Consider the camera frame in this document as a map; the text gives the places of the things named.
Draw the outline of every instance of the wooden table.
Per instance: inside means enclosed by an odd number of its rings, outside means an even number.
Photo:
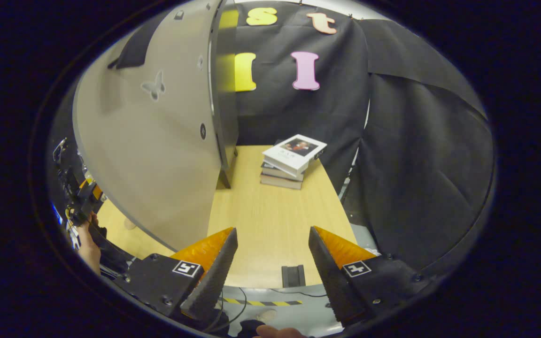
[[[217,189],[208,235],[236,227],[239,248],[225,282],[230,286],[283,287],[281,266],[303,264],[307,285],[322,283],[310,253],[317,225],[356,243],[329,177],[315,161],[302,190],[260,184],[262,152],[271,146],[238,146],[231,189]]]

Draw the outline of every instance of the yellow letter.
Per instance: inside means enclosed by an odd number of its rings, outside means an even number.
[[[247,13],[247,22],[250,26],[268,26],[277,22],[275,15],[277,10],[274,8],[254,8]]]
[[[254,53],[239,53],[235,55],[235,92],[248,92],[256,89],[252,79],[252,61]]]

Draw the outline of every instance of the human hand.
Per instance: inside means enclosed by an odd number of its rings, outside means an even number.
[[[269,325],[260,325],[256,332],[260,335],[254,338],[307,338],[293,327],[277,330]]]
[[[99,246],[93,242],[93,238],[89,233],[89,225],[92,220],[97,222],[97,215],[95,215],[93,212],[89,215],[86,222],[77,227],[77,232],[79,233],[79,238],[81,239],[81,246],[78,253],[88,267],[99,275],[99,259],[101,258],[101,250],[99,250]]]

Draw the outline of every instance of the black cable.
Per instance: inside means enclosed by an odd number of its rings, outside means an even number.
[[[214,319],[214,321],[208,325],[208,327],[206,327],[205,329],[202,330],[202,332],[204,333],[208,333],[208,330],[212,329],[212,327],[214,325],[216,325],[216,323],[218,323],[219,319],[221,319],[221,316],[223,315],[223,308],[225,306],[225,296],[224,296],[224,290],[221,290],[221,311],[218,313],[218,315],[216,316],[216,319]]]
[[[231,319],[228,323],[225,323],[223,325],[221,325],[220,327],[217,327],[216,329],[210,331],[210,332],[216,332],[220,329],[224,329],[225,327],[228,327],[231,323],[233,323],[235,321],[235,319],[238,319],[239,316],[241,316],[241,314],[243,313],[243,311],[245,311],[245,307],[247,306],[247,295],[245,294],[245,292],[243,291],[243,289],[240,287],[239,290],[241,290],[241,292],[243,293],[243,300],[245,301],[245,303],[243,304],[243,308],[241,309],[241,312],[235,316],[235,318]]]
[[[305,295],[305,296],[308,296],[308,297],[326,297],[326,296],[327,296],[326,293],[325,293],[324,295],[320,295],[320,296],[313,296],[313,295],[307,295],[306,293],[302,293],[302,292],[300,292],[300,291],[296,291],[296,292],[282,292],[282,291],[277,291],[277,290],[275,290],[275,289],[269,289],[269,290],[273,290],[273,291],[278,292],[278,293],[301,293],[301,294],[303,294],[303,295]]]

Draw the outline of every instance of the yellow and black striped tape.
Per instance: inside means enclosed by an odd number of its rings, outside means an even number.
[[[234,298],[218,297],[218,300],[225,300],[225,302],[229,302],[231,304],[245,304],[244,300],[236,300]],[[252,306],[292,306],[292,305],[302,305],[302,301],[287,301],[287,302],[247,301],[247,305],[252,305]]]

